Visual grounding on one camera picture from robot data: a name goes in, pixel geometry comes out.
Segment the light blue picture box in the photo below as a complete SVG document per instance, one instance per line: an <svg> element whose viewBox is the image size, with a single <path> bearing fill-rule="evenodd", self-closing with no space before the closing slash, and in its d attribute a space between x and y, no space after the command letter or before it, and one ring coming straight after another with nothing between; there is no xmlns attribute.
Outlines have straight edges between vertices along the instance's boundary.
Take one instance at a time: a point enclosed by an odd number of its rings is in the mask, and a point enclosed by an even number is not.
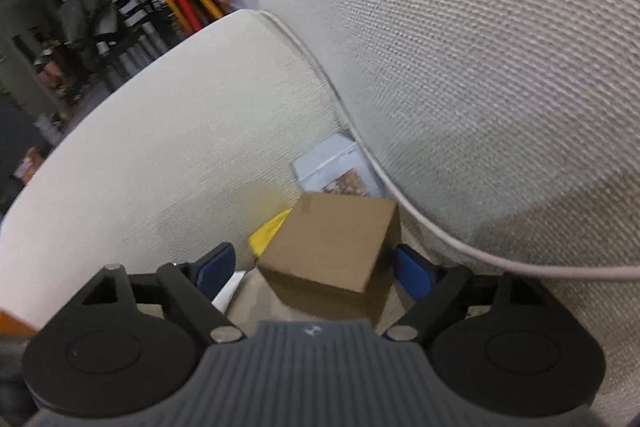
<svg viewBox="0 0 640 427"><path fill-rule="evenodd" d="M291 168L303 192L387 196L387 191L360 146L337 132L292 161Z"/></svg>

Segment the beige fabric sofa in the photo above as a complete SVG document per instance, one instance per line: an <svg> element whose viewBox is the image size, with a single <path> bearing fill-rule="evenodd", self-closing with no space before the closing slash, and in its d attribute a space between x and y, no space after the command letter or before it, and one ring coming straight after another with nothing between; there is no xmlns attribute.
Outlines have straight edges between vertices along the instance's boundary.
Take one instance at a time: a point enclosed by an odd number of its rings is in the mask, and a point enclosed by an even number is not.
<svg viewBox="0 0 640 427"><path fill-rule="evenodd" d="M465 318L387 339L360 295L262 272L291 164L360 146L401 240L464 265ZM220 243L246 272L199 343L156 271ZM259 0L93 110L1 225L1 306L34 426L634 426L639 0Z"/></svg>

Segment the yellow plastic object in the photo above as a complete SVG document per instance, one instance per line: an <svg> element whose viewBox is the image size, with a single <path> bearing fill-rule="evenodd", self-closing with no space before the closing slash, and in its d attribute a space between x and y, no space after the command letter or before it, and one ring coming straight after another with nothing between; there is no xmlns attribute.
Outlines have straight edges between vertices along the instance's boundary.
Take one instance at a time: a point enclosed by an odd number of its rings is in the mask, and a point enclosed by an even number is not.
<svg viewBox="0 0 640 427"><path fill-rule="evenodd" d="M278 233L291 211L292 209L288 208L287 210L279 212L277 216L274 216L254 233L250 234L248 247L250 247L250 251L256 258L262 257L262 254L267 249L273 237Z"/></svg>

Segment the white paper sheet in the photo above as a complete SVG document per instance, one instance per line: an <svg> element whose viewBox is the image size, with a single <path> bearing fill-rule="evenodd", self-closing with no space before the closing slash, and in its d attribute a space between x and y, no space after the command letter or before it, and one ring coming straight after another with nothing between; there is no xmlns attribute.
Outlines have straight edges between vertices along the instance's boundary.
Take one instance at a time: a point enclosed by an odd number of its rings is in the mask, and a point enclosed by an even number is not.
<svg viewBox="0 0 640 427"><path fill-rule="evenodd" d="M218 291L217 295L212 300L212 305L218 311L223 314L227 313L230 303L232 303L245 274L246 272L244 270L234 271L230 279L224 283L224 286L222 286L221 290Z"/></svg>

